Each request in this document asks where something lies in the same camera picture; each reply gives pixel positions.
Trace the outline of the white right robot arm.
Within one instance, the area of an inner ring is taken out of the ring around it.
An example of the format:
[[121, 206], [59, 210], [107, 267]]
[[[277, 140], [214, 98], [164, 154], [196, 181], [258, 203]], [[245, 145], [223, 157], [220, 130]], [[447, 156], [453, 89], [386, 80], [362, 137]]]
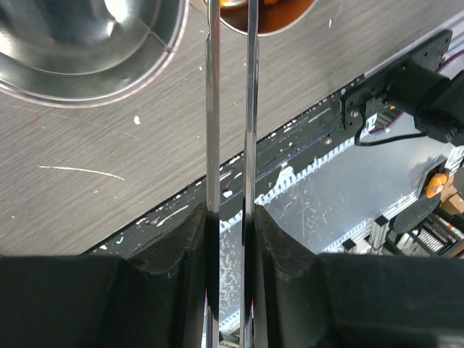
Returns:
[[391, 75], [383, 102], [414, 118], [417, 133], [394, 136], [357, 146], [380, 146], [395, 141], [428, 137], [443, 144], [463, 145], [463, 72], [450, 79], [417, 64]]

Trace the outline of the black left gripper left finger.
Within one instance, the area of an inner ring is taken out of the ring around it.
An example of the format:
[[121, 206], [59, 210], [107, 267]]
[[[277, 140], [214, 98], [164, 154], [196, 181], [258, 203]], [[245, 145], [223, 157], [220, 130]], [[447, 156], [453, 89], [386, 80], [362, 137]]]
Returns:
[[206, 207], [129, 258], [1, 259], [3, 347], [200, 347]]

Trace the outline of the tall pink lunch tin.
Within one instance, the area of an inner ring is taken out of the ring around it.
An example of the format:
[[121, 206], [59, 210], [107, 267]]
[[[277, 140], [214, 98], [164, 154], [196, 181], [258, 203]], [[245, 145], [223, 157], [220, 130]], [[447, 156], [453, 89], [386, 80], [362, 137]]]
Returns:
[[152, 83], [172, 61], [187, 1], [1, 2], [1, 91], [60, 108], [100, 107]]

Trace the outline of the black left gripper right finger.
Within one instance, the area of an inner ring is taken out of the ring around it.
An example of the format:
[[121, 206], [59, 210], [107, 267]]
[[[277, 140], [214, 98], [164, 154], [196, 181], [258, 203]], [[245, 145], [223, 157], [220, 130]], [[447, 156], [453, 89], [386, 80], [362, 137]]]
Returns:
[[313, 254], [254, 211], [257, 347], [461, 347], [463, 261]]

